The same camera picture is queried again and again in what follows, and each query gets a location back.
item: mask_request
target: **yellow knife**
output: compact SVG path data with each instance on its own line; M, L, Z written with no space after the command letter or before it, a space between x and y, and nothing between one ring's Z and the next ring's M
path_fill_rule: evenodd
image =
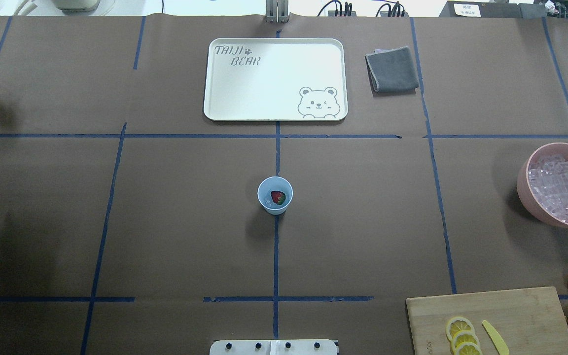
M494 347L497 349L499 355L510 355L510 349L507 348L507 344L503 341L501 335L487 320L482 321L483 328L488 333L488 336L494 343Z

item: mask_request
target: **logo on cutting board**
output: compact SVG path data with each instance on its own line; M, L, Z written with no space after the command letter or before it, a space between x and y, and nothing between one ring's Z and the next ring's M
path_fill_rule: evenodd
M217 45L214 47L214 54L220 56L231 56L230 65L236 66L257 66L260 65L260 56L252 56L253 51L243 45Z
M299 90L302 99L297 106L297 110L304 116L304 119L314 119L325 117L325 119L335 119L335 115L341 110L341 106L336 101L336 88L327 87L325 90L313 90L303 87Z

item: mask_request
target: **strawberry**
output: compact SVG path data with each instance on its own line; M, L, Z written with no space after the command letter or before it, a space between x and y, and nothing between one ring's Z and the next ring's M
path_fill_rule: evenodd
M271 191L271 200L278 205L281 205L286 201L286 194L282 191Z

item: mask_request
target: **bear drawing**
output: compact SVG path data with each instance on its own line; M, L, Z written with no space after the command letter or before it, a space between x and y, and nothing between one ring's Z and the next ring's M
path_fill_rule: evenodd
M327 87L325 90L312 90L303 87L299 90L302 100L297 106L299 113L304 115L304 119L314 119L325 117L325 119L335 119L341 107L336 103L336 88Z

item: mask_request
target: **lemon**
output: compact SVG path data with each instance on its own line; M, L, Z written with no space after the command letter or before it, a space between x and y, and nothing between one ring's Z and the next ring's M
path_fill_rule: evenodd
M483 353L477 344L463 342L455 349L455 355L483 355Z
M472 332L473 334L475 333L473 324L464 317L452 317L448 321L448 323L446 323L446 337L449 341L451 341L453 337L455 337L456 333L459 333L462 330L467 330L469 332Z
M475 335L475 333L473 333L472 330L462 330L460 332L455 333L455 336L451 340L451 349L453 350L453 352L455 352L455 350L459 348L459 346L462 343L465 342L474 343L478 347L481 346L479 338L477 338L477 336Z

